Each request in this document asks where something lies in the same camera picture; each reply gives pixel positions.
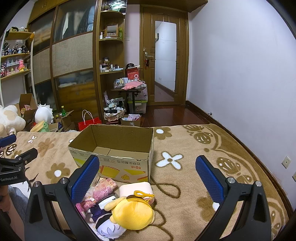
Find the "beige rug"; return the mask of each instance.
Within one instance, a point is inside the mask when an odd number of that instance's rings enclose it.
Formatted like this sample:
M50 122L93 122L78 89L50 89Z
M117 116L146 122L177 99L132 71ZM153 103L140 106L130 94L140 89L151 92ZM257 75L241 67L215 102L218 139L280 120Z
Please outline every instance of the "beige rug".
M76 164L68 144L78 133L19 132L17 142L0 153L15 157L35 147L38 157L28 165L26 176L33 183L57 182L70 176ZM208 192L195 170L195 159L205 155L214 167L242 183L263 183L268 199L275 236L288 220L284 205L271 181L255 160L224 130L213 124L155 127L155 145L151 184L155 194L155 221L140 231L127 231L124 241L194 240L214 214ZM223 235L231 232L239 214L241 202ZM57 212L63 227L67 224Z

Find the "wall socket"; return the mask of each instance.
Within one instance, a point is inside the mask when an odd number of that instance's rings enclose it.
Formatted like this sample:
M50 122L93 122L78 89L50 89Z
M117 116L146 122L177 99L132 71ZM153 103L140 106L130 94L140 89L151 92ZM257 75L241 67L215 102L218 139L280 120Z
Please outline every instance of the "wall socket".
M283 166L287 169L290 163L291 163L291 159L288 156L286 156L282 162Z
M294 175L292 176L292 178L293 178L294 181L296 182L296 172L294 173Z

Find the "mirror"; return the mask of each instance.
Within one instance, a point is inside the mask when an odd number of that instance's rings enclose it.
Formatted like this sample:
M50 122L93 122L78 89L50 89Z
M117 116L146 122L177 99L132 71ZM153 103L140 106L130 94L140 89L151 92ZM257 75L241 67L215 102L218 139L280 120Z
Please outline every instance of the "mirror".
M155 102L174 101L176 60L176 24L155 21Z
M107 25L105 29L105 37L118 36L118 24Z

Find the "packaging bag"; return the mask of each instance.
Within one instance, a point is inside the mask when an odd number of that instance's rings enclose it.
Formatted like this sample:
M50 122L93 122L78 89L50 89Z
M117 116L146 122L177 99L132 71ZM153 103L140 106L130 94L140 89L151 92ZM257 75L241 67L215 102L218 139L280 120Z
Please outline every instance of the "packaging bag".
M88 114L91 116L92 120L85 120L85 114L86 114L86 113L88 113ZM86 127L88 127L90 124L102 124L102 121L101 121L98 117L93 118L93 117L92 117L92 114L91 114L89 111L87 111L87 110L83 110L83 111L82 111L82 118L83 118L83 121L78 123L79 131L84 130L84 129L85 129Z
M138 93L137 95L135 95L135 100L144 100L144 101L148 101L148 92L147 92L147 85L145 84L145 81L141 81L145 87L145 89L143 89L140 93ZM128 94L128 100L132 101L132 93L130 92Z

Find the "green bottle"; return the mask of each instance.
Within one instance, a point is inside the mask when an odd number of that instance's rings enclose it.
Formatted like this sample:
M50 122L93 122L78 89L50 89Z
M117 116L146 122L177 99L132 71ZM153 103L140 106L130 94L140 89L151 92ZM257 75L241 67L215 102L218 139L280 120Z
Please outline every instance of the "green bottle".
M62 106L62 115L63 115L63 117L64 117L66 114L67 114L67 112L65 111L64 106Z
M122 40L122 35L123 35L122 28L119 28L118 29L118 38L121 39L121 40Z

